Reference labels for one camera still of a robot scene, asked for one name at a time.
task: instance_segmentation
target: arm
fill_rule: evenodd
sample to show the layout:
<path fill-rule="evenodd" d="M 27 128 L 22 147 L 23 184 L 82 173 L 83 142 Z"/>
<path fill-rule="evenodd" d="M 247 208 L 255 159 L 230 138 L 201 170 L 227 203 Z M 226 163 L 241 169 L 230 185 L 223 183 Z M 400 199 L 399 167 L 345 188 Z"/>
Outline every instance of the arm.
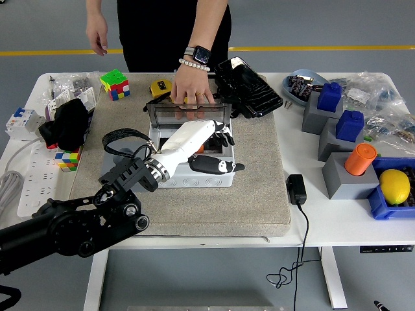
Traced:
<path fill-rule="evenodd" d="M 212 48 L 227 5 L 228 0 L 198 0 L 195 25 L 189 40 L 190 47 L 200 45 L 208 50 Z M 195 62 L 191 56 L 184 56 L 184 59 Z M 204 103 L 203 94 L 210 103 L 215 102 L 209 89 L 208 73 L 182 64 L 174 79 L 172 99 L 175 102 L 184 102 L 187 97 L 188 103 L 199 104 Z"/>
<path fill-rule="evenodd" d="M 101 13 L 101 0 L 86 0 L 86 36 L 95 53 L 104 56 L 107 53 L 106 34 L 108 27 Z"/>

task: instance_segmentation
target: floor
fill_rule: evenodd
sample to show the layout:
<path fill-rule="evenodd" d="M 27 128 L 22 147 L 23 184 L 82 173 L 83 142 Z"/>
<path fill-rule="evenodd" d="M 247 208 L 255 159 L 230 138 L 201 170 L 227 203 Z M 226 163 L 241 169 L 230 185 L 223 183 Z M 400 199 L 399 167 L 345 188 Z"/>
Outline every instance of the floor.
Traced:
<path fill-rule="evenodd" d="M 415 42 L 412 0 L 230 0 L 230 6 L 231 47 L 297 47 L 295 51 L 230 53 L 257 72 L 307 68 L 386 73 L 415 113 L 415 51 L 398 49 Z M 115 1 L 103 1 L 102 10 L 108 22 L 109 48 L 120 49 Z M 25 105 L 43 73 L 126 71 L 120 54 L 1 55 L 88 49 L 85 26 L 84 1 L 80 0 L 6 0 L 0 5 L 0 124 Z M 386 47 L 358 50 L 356 46 L 361 45 Z M 303 47 L 309 46 L 323 48 L 305 51 Z M 355 48 L 328 48 L 336 46 Z M 7 141 L 8 135 L 0 132 L 0 153 Z M 393 311 L 413 309 L 415 254 L 363 255 L 358 247 L 343 247 L 335 248 L 335 255 L 349 310 L 374 311 L 374 300 Z M 305 256 L 318 258 L 318 250 L 307 248 Z M 291 266 L 295 257 L 294 248 L 111 251 L 101 310 L 126 310 L 131 305 L 258 305 L 292 310 L 294 285 L 276 289 L 265 275 Z M 0 284 L 22 291 L 21 301 L 12 310 L 82 310 L 90 266 L 91 259 L 52 255 L 1 276 Z M 319 262 L 299 270 L 297 310 L 331 310 Z"/>

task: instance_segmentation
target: yellow floor line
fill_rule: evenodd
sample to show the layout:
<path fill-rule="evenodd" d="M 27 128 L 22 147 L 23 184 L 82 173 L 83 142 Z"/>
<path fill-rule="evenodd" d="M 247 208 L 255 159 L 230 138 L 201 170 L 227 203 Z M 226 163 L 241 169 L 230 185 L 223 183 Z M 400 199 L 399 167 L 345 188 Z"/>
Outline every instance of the yellow floor line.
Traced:
<path fill-rule="evenodd" d="M 334 45 L 286 47 L 230 47 L 230 52 L 415 50 L 415 45 Z"/>
<path fill-rule="evenodd" d="M 285 47 L 230 47 L 230 52 L 282 52 L 282 51 L 370 51 L 415 50 L 415 45 L 333 45 L 333 46 L 285 46 Z M 109 49 L 109 54 L 122 54 L 122 49 Z M 1 56 L 52 56 L 95 54 L 93 50 L 51 51 L 0 51 Z"/>
<path fill-rule="evenodd" d="M 122 54 L 122 49 L 109 49 L 110 54 Z M 0 51 L 0 56 L 50 56 L 95 54 L 93 50 L 55 50 L 55 51 Z"/>

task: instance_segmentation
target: black charger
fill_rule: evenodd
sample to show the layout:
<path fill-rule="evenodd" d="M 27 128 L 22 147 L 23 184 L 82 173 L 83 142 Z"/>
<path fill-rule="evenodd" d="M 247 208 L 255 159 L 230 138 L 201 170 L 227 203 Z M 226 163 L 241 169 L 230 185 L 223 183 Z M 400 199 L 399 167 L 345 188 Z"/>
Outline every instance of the black charger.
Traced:
<path fill-rule="evenodd" d="M 291 204 L 304 204 L 307 199 L 307 193 L 305 192 L 303 176 L 301 174 L 291 174 L 285 183 Z"/>

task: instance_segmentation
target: white cable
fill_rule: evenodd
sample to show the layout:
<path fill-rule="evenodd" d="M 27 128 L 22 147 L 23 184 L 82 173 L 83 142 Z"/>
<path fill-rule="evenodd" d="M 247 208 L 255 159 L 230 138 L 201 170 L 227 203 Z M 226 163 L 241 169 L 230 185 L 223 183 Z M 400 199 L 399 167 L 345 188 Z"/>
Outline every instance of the white cable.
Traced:
<path fill-rule="evenodd" d="M 10 166 L 12 160 L 23 149 L 39 140 L 40 138 L 36 138 L 33 141 L 28 142 L 18 151 L 16 151 L 14 155 L 12 155 L 12 157 L 10 157 L 8 160 L 5 168 L 5 173 L 0 177 L 0 215 L 5 207 L 16 197 L 17 194 L 20 193 L 23 188 L 23 176 L 15 170 L 8 171 L 8 167 Z"/>

